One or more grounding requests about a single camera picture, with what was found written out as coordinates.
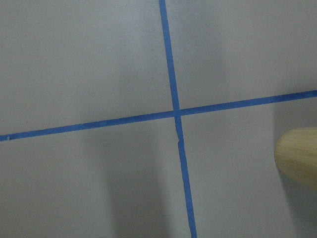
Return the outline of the wooden chopstick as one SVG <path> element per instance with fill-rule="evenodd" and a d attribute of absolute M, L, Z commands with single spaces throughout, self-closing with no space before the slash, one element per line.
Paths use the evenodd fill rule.
<path fill-rule="evenodd" d="M 278 140 L 274 160 L 289 179 L 317 189 L 317 128 L 292 129 Z"/>

